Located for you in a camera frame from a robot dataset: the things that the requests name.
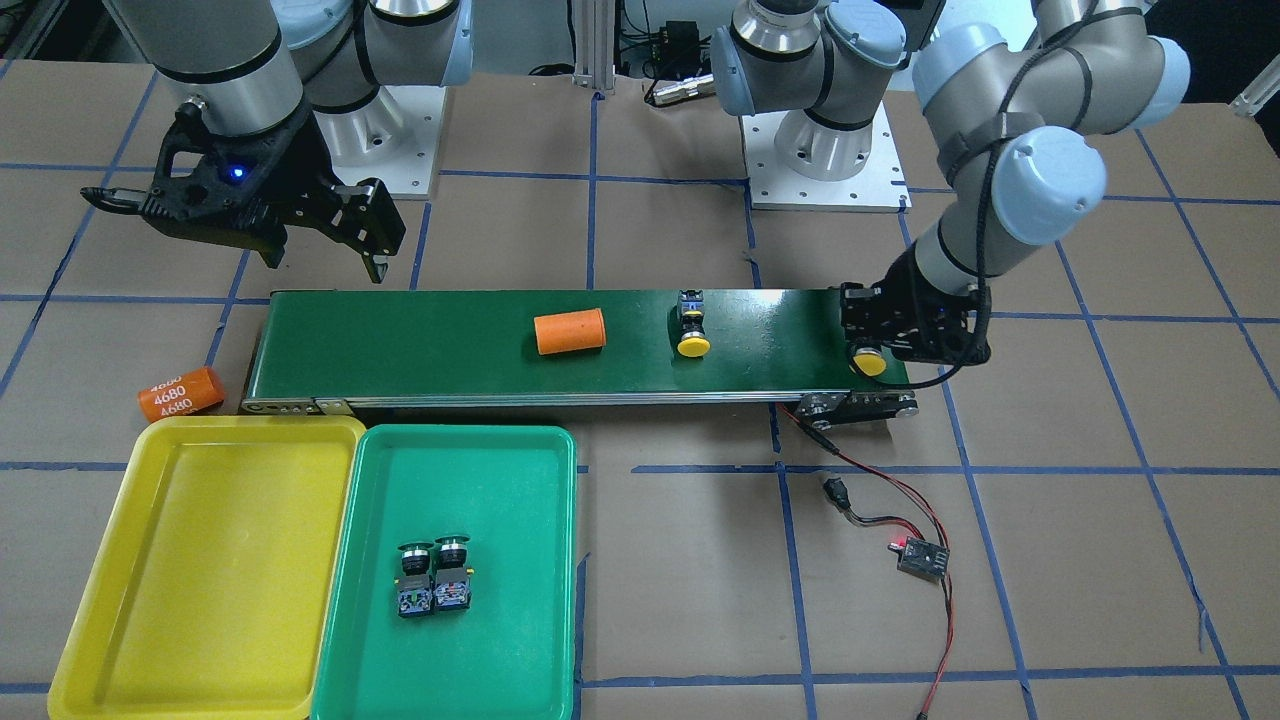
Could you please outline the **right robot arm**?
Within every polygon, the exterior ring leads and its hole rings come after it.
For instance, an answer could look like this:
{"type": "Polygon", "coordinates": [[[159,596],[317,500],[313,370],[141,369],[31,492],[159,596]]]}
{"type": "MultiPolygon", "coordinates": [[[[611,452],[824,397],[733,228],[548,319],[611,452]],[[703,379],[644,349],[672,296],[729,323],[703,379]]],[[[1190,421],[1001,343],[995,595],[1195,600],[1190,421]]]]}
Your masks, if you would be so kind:
{"type": "Polygon", "coordinates": [[[394,86],[444,88],[474,68],[470,1],[110,1],[178,99],[145,190],[84,187],[100,211],[175,238],[256,252],[288,228],[352,249],[380,283],[406,228],[378,163],[413,137],[394,86]]]}

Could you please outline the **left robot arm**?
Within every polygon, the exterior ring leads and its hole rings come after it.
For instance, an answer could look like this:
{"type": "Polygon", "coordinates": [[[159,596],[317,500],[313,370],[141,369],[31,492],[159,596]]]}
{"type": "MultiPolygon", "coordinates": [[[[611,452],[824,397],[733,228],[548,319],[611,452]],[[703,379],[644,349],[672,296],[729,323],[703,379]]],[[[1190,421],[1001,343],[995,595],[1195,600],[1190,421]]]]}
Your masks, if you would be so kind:
{"type": "Polygon", "coordinates": [[[1148,32],[1134,1],[1037,1],[1036,41],[1014,51],[993,26],[911,42],[904,13],[877,1],[742,1],[710,40],[722,108],[781,113],[773,151],[815,182],[858,174],[892,74],[911,67],[916,97],[955,191],[945,214],[872,286],[842,288],[851,369],[906,363],[972,366],[989,346],[989,283],[1056,243],[1105,195],[1089,135],[1169,117],[1190,59],[1148,32]]]}

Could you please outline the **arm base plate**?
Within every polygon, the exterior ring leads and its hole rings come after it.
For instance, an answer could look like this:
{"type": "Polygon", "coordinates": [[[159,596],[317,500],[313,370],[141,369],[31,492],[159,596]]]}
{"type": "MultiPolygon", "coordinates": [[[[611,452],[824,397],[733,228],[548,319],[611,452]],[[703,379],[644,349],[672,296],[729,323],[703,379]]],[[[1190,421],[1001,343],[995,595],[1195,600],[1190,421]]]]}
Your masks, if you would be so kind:
{"type": "Polygon", "coordinates": [[[884,106],[837,131],[805,111],[740,118],[751,205],[785,211],[905,211],[911,206],[884,106]]]}
{"type": "Polygon", "coordinates": [[[429,200],[447,100],[444,87],[384,86],[355,111],[317,111],[334,172],[344,184],[375,177],[393,199],[429,200]]]}

